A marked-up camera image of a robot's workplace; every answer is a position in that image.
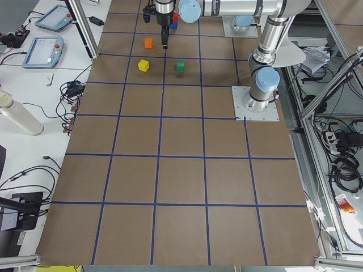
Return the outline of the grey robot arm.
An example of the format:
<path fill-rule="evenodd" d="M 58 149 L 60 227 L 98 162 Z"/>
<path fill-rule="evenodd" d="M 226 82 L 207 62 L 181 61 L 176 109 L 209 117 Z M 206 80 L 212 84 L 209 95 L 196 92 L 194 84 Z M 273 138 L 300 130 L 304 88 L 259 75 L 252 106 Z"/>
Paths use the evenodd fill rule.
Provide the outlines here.
<path fill-rule="evenodd" d="M 305 60 L 304 53 L 288 39 L 289 28 L 296 15 L 310 1 L 148 1 L 143 8 L 145 23 L 155 16 L 161 27 L 161 43 L 168 48 L 168 37 L 174 13 L 186 23 L 201 17 L 222 18 L 225 34 L 231 37 L 256 37 L 255 19 L 265 17 L 258 47 L 248 59 L 252 85 L 243 97 L 244 107 L 255 113 L 263 112 L 275 102 L 272 94 L 280 82 L 277 67 L 291 66 Z"/>

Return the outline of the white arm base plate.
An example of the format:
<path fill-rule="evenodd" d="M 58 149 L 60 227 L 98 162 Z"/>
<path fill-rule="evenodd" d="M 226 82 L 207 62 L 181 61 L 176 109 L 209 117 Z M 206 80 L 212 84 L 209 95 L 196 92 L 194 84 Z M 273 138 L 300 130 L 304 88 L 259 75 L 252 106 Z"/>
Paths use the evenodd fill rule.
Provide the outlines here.
<path fill-rule="evenodd" d="M 223 16 L 222 22 L 225 37 L 258 38 L 257 25 L 252 15 Z"/>
<path fill-rule="evenodd" d="M 273 92 L 266 101 L 256 101 L 250 96 L 249 86 L 232 86 L 235 119 L 237 121 L 278 122 Z"/>

